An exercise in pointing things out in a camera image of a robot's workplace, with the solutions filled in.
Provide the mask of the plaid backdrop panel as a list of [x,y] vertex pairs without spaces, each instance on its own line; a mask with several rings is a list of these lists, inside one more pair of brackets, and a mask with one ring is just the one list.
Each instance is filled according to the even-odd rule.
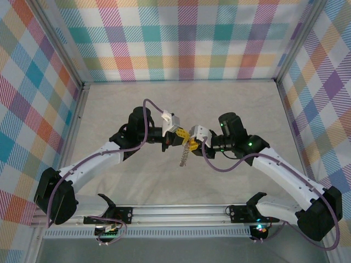
[[274,78],[314,0],[37,0],[85,82]]
[[25,0],[0,0],[0,220],[29,225],[60,162],[78,88]]
[[351,0],[328,0],[282,81],[317,182],[351,220]]

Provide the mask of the small board with LEDs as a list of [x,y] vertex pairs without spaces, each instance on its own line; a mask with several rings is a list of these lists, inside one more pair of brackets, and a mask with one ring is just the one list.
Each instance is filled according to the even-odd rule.
[[268,236],[269,230],[267,225],[256,224],[250,226],[250,233],[252,238],[265,239]]

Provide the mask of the grey metal front panel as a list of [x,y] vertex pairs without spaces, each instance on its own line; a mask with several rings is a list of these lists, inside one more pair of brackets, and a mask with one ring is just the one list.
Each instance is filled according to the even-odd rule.
[[326,253],[283,234],[248,238],[124,238],[109,246],[93,239],[45,239],[30,263],[330,263]]

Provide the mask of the green circuit board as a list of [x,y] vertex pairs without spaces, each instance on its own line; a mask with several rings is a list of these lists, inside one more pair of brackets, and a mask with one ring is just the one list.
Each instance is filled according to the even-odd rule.
[[94,229],[94,235],[100,239],[112,239],[118,236],[121,225],[98,225]]

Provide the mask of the aluminium frame beam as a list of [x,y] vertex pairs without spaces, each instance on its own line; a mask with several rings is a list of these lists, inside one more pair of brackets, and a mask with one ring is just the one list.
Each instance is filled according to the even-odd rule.
[[233,82],[233,83],[275,83],[275,78],[254,79],[188,79],[188,80],[151,80],[151,81],[106,81],[106,82],[84,82],[88,85],[116,85],[116,84],[141,84],[141,83],[191,83],[191,82]]
[[303,172],[309,179],[315,181],[315,176],[312,172],[311,167],[309,166],[309,162],[307,162],[306,156],[303,154],[303,151],[302,151],[302,146],[303,146],[302,139],[298,135],[298,128],[297,128],[297,125],[295,123],[295,119],[294,119],[293,112],[292,112],[291,107],[290,107],[290,103],[288,102],[288,99],[286,98],[286,92],[284,90],[284,86],[283,86],[283,84],[279,83],[277,80],[275,80],[275,84],[276,84],[277,90],[279,92],[279,96],[280,96],[283,108],[285,110],[286,118],[287,118],[287,121],[288,121],[290,129],[291,129],[291,133],[292,133],[293,140],[294,140],[297,152],[298,152],[300,162],[302,164]]
[[[72,148],[76,142],[89,88],[89,85],[83,83],[82,89],[79,91],[78,103],[71,119],[68,140],[64,143],[63,157],[59,162],[60,164],[68,164],[72,157]],[[34,203],[46,215],[44,221],[46,228],[65,223],[76,212],[78,200],[73,190],[73,182],[69,179],[69,176],[76,171],[75,165],[72,165],[58,170],[49,167],[41,174],[34,196]]]

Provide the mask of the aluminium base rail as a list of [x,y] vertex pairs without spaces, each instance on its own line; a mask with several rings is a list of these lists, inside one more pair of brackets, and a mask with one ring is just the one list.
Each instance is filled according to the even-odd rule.
[[[146,227],[182,227],[182,226],[205,226],[205,225],[219,225],[219,224],[241,224],[241,225],[254,225],[269,223],[231,223],[228,214],[230,205],[110,205],[106,206],[107,209],[114,207],[132,207],[133,217],[132,222],[127,226],[146,226]],[[73,225],[88,226],[96,224],[84,224],[83,219],[85,216],[92,216],[99,218],[103,213],[97,210],[89,210],[86,205],[78,206],[74,215],[63,224],[52,225],[52,227],[69,227]],[[45,227],[45,213],[41,210],[37,211],[34,215],[32,226]]]

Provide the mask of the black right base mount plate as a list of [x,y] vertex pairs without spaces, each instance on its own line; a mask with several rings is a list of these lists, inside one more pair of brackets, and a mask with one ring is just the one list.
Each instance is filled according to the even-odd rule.
[[256,208],[247,205],[230,205],[229,212],[231,223],[276,223],[277,218],[261,215]]

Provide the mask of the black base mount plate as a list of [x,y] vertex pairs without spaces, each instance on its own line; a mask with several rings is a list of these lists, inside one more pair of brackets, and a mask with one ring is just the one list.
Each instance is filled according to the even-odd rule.
[[126,224],[130,224],[132,222],[132,217],[133,217],[132,207],[114,207],[114,208],[109,208],[98,219],[92,216],[85,216],[83,219],[83,223],[106,225],[106,224],[115,223],[115,221],[111,221],[107,219],[116,219],[119,221],[123,221]]
[[231,223],[276,223],[277,218],[261,215],[256,208],[247,205],[230,205],[229,212]]

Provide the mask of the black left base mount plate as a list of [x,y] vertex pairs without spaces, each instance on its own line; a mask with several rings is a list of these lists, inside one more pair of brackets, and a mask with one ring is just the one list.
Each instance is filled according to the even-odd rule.
[[106,224],[115,223],[115,221],[111,221],[107,219],[116,219],[119,221],[123,221],[126,224],[130,224],[132,222],[132,217],[133,217],[132,207],[114,207],[114,208],[109,208],[98,219],[92,216],[85,216],[83,219],[83,223],[106,225]]

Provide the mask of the aluminium frame post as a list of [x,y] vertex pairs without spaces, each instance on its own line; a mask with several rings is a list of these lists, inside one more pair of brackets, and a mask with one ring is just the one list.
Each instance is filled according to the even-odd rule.
[[38,0],[25,0],[33,11],[35,17],[38,19],[40,25],[42,26],[47,38],[50,40],[54,49],[57,51],[58,56],[61,58],[63,64],[66,66],[68,73],[73,78],[74,83],[83,89],[84,82],[81,80],[77,70],[75,69],[73,62],[70,60],[68,53],[66,52],[61,40],[59,39],[56,30],[51,25],[48,17],[46,16],[43,8],[41,7]]
[[288,29],[286,47],[279,54],[278,64],[272,76],[276,84],[282,82],[292,66],[293,60],[306,41],[310,31],[323,11],[328,0],[301,0],[293,16],[292,26]]

